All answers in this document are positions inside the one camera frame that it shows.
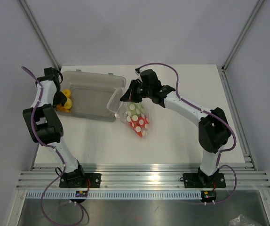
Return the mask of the polka dot zip bag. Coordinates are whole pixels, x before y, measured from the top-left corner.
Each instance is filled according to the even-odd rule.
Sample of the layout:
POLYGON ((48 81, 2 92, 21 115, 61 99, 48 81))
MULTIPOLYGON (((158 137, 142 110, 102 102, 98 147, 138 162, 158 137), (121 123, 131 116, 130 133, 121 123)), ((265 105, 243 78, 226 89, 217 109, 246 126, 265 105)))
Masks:
POLYGON ((106 107, 116 119, 130 128, 137 136, 146 138, 151 123, 149 111, 142 103, 120 101, 124 93, 125 88, 117 88, 106 107))

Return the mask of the yellow toy lemon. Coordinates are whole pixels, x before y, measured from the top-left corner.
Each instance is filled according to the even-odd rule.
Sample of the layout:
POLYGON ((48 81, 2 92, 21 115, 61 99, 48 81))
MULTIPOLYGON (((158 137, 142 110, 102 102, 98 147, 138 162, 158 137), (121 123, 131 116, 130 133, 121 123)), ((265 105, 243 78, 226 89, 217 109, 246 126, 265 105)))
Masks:
POLYGON ((67 97, 70 98, 71 97, 71 91, 69 89, 64 89, 62 91, 62 93, 67 97))

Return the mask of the yellow toy pear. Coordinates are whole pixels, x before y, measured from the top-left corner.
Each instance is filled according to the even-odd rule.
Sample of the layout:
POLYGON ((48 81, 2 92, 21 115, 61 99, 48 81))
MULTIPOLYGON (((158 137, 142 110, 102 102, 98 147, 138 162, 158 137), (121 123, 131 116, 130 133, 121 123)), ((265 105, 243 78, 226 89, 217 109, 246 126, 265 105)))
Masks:
POLYGON ((63 106, 64 109, 67 109, 67 110, 70 110, 72 108, 72 101, 70 98, 67 98, 64 106, 63 106))

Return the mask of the green toy cabbage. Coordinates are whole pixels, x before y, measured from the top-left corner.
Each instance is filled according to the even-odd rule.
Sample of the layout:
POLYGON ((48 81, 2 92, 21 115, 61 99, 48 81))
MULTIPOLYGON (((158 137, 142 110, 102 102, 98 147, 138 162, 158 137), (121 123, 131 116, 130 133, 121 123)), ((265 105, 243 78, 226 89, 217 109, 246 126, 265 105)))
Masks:
POLYGON ((127 105, 127 116, 133 117, 134 115, 142 116, 148 113, 148 110, 141 103, 130 103, 127 105))

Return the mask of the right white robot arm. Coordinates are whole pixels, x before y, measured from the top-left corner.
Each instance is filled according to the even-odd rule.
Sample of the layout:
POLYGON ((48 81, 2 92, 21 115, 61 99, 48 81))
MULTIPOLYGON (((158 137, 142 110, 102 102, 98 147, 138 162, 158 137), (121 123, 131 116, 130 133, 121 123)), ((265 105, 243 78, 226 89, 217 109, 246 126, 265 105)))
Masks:
POLYGON ((162 85, 159 80, 132 80, 120 100, 140 103, 143 98, 149 98, 153 103, 180 114, 198 127, 199 144, 203 149, 202 162, 196 173, 184 173, 180 178, 185 188, 225 188, 224 176, 219 172, 219 161, 229 137, 235 135, 224 111, 219 107, 214 110, 199 107, 181 98, 176 88, 162 85))

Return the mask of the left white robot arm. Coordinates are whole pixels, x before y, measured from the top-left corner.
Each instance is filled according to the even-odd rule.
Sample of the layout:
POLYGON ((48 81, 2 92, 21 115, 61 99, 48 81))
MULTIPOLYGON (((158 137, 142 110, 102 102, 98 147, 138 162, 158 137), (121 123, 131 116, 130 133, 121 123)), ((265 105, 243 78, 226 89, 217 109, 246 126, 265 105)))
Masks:
POLYGON ((60 168, 60 187, 87 186, 85 172, 64 142, 64 129, 57 116, 56 106, 63 105, 67 97, 60 90, 59 76, 50 74, 36 78, 37 93, 30 108, 23 110, 27 129, 35 143, 47 148, 60 168))

